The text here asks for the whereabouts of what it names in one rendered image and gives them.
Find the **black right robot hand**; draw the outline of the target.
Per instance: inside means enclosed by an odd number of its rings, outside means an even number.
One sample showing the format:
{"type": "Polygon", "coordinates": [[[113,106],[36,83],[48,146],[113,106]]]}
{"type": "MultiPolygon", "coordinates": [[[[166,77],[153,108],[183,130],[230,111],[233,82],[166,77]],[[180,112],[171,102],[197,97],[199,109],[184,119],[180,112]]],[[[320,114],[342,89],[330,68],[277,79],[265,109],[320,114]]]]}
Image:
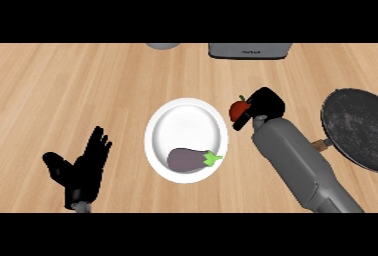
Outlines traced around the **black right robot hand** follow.
{"type": "Polygon", "coordinates": [[[267,87],[261,87],[245,100],[251,106],[233,122],[233,129],[236,131],[242,129],[249,119],[256,116],[264,115],[267,120],[270,120],[282,117],[285,113],[283,100],[267,87]]]}

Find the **grey round object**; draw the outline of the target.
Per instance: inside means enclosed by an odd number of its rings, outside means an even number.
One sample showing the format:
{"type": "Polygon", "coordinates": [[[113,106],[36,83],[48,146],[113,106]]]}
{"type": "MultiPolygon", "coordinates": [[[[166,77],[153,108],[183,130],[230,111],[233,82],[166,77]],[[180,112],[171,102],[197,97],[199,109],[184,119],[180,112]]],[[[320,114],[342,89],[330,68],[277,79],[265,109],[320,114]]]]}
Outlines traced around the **grey round object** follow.
{"type": "Polygon", "coordinates": [[[146,45],[155,50],[168,50],[180,45],[180,43],[146,43],[146,45]]]}

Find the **dark grey frying pan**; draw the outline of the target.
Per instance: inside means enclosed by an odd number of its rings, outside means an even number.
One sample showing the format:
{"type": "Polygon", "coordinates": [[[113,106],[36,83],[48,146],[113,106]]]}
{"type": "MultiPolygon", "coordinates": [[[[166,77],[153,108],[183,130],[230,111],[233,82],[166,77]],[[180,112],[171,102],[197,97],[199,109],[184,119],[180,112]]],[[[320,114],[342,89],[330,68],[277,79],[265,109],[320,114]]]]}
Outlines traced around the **dark grey frying pan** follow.
{"type": "Polygon", "coordinates": [[[361,168],[378,173],[378,95],[336,89],[320,110],[326,138],[311,143],[319,152],[332,146],[361,168]]]}

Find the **purple eggplant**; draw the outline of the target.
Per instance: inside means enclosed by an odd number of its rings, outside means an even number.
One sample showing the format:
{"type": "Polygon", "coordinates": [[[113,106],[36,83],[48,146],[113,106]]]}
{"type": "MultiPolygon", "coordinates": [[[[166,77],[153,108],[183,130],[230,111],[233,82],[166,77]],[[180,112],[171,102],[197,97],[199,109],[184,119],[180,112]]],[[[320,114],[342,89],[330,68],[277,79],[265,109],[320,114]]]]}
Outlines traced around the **purple eggplant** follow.
{"type": "Polygon", "coordinates": [[[197,151],[187,148],[175,148],[166,157],[168,168],[178,173],[193,172],[205,167],[211,167],[223,157],[209,150],[197,151]]]}

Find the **red bell pepper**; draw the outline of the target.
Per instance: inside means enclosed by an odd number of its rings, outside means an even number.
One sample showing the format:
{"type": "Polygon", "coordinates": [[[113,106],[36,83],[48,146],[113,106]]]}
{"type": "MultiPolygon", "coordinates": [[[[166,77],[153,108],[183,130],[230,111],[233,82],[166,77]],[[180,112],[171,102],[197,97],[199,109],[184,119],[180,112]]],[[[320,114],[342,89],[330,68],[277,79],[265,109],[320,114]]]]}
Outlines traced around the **red bell pepper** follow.
{"type": "Polygon", "coordinates": [[[239,96],[239,101],[236,101],[228,108],[230,121],[234,122],[242,115],[243,111],[249,108],[251,104],[246,102],[245,97],[239,96]]]}

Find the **grey box appliance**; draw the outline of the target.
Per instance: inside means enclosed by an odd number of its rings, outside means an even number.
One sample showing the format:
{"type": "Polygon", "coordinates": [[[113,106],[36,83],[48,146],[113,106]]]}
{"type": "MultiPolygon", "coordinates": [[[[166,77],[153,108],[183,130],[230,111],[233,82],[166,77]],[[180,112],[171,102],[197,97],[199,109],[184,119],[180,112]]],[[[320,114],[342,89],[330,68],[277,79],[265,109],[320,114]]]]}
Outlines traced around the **grey box appliance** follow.
{"type": "Polygon", "coordinates": [[[287,55],[290,43],[209,43],[208,55],[217,59],[276,60],[287,55]]]}

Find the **white oval plate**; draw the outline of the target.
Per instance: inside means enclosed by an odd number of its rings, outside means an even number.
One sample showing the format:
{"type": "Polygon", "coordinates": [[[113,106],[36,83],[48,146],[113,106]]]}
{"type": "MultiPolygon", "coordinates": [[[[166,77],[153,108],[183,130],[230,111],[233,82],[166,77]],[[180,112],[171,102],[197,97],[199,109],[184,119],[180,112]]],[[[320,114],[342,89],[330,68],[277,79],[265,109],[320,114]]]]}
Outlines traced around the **white oval plate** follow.
{"type": "Polygon", "coordinates": [[[178,98],[155,111],[144,130],[144,154],[155,172],[171,182],[190,184],[208,178],[225,158],[227,127],[217,109],[196,98],[178,98]],[[178,173],[166,164],[175,148],[211,151],[220,159],[211,166],[178,173]]]}

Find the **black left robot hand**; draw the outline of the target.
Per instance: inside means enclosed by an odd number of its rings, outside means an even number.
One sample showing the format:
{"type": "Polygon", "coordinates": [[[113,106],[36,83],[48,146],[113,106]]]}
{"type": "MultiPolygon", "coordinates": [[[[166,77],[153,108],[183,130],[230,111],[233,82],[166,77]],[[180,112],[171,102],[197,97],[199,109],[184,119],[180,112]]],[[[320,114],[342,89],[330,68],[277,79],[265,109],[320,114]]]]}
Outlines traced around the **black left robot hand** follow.
{"type": "Polygon", "coordinates": [[[50,178],[63,187],[65,205],[73,210],[73,204],[79,201],[90,204],[97,198],[103,167],[106,164],[112,142],[103,133],[100,126],[94,127],[82,155],[73,163],[69,163],[54,152],[42,154],[42,162],[48,169],[50,178]]]}

